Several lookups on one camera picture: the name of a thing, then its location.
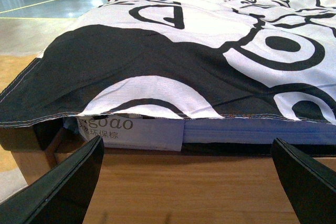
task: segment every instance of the mattress label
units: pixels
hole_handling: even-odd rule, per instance
[[[184,120],[124,118],[77,119],[80,134],[89,141],[102,136],[105,147],[181,151]]]

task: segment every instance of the floor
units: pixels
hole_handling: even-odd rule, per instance
[[[76,18],[107,0],[0,0],[0,92]],[[25,186],[0,147],[0,202]]]

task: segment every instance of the wooden bed frame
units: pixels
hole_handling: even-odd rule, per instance
[[[61,120],[0,129],[28,184],[84,144]],[[318,161],[336,170],[336,158]],[[270,156],[106,148],[84,223],[299,223]]]

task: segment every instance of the printed pattern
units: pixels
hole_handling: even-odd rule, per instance
[[[112,0],[0,95],[0,127],[115,113],[336,125],[334,3]]]

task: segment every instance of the gray concrete floor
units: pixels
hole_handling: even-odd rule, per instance
[[[107,0],[0,0],[0,55],[45,49],[75,19]]]

